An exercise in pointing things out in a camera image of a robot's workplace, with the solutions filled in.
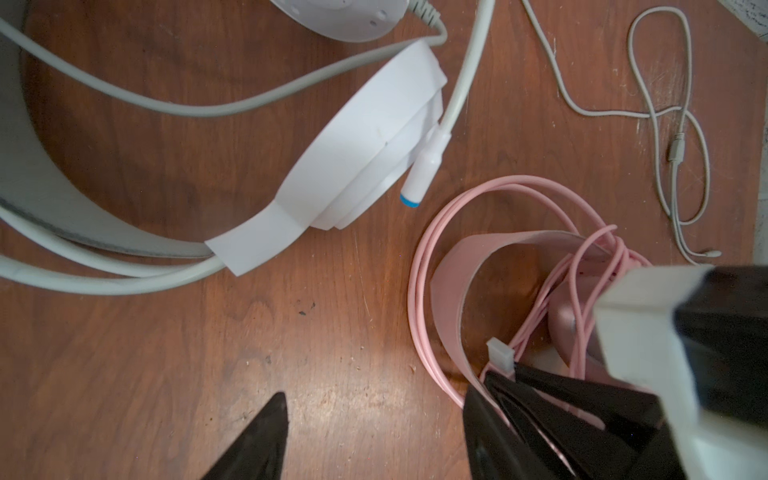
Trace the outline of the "white headphones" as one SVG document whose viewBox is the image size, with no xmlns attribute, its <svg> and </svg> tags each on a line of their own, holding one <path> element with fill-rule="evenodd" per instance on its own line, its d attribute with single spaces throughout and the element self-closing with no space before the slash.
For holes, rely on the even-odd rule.
<svg viewBox="0 0 768 480">
<path fill-rule="evenodd" d="M 29 240 L 98 271 L 83 277 L 11 258 L 3 278 L 81 295 L 134 295 L 186 285 L 220 270 L 242 275 L 269 261 L 311 228 L 342 229 L 394 183 L 405 204 L 423 200 L 467 99 L 489 33 L 494 5 L 478 4 L 452 96 L 433 48 L 445 43 L 439 12 L 426 1 L 282 1 L 279 8 L 327 38 L 361 43 L 390 32 L 407 13 L 433 29 L 430 37 L 391 44 L 330 64 L 260 95 L 190 106 L 155 100 L 103 81 L 27 37 L 24 1 L 1 5 L 1 217 Z M 99 91 L 151 111 L 223 117 L 270 104 L 370 63 L 379 71 L 307 147 L 274 199 L 250 220 L 205 242 L 177 241 L 127 224 L 92 203 L 49 158 L 29 121 L 21 54 Z"/>
</svg>

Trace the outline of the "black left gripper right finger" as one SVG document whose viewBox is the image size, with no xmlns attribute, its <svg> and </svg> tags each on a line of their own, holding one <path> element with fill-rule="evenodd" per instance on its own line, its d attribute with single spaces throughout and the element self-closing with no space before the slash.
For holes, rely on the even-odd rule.
<svg viewBox="0 0 768 480">
<path fill-rule="evenodd" d="M 462 418 L 472 479 L 558 479 L 472 386 Z"/>
</svg>

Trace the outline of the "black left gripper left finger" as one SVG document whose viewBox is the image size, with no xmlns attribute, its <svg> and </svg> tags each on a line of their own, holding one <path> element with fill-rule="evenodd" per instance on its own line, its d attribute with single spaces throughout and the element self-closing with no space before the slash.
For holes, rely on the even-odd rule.
<svg viewBox="0 0 768 480">
<path fill-rule="evenodd" d="M 289 430 L 284 392 L 275 393 L 202 480 L 279 480 Z"/>
</svg>

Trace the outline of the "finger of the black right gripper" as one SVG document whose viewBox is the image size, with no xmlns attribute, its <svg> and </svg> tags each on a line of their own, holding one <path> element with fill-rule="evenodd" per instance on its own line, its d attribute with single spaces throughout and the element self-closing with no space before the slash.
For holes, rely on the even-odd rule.
<svg viewBox="0 0 768 480">
<path fill-rule="evenodd" d="M 566 412 L 534 388 L 492 372 L 486 389 L 526 444 L 556 477 L 618 479 L 639 454 L 618 436 Z"/>
<path fill-rule="evenodd" d="M 649 435 L 662 425 L 658 398 L 642 391 L 589 382 L 517 364 L 515 379 L 599 418 L 614 435 Z"/>
</svg>

